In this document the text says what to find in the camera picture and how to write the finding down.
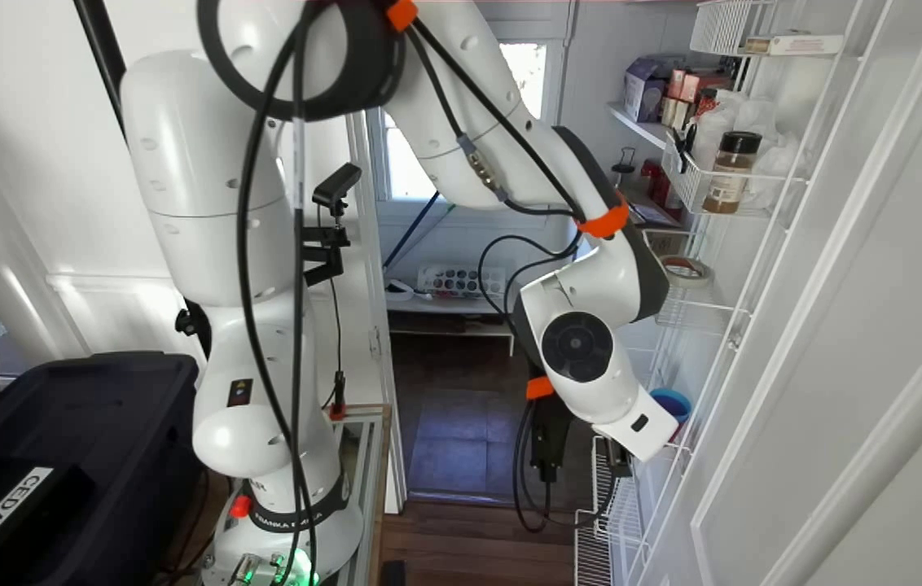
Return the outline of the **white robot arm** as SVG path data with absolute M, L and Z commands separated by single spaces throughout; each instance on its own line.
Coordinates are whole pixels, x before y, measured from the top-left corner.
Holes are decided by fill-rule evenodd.
M 678 420 L 617 331 L 664 306 L 664 268 L 578 137 L 529 113 L 477 0 L 197 0 L 197 33 L 193 48 L 127 70 L 121 112 L 173 285 L 213 327 L 193 450 L 239 483 L 215 533 L 218 586 L 323 586 L 362 543 L 309 392 L 302 207 L 276 126 L 382 109 L 448 198 L 566 214 L 593 252 L 515 300 L 538 386 L 628 455 L 660 452 Z

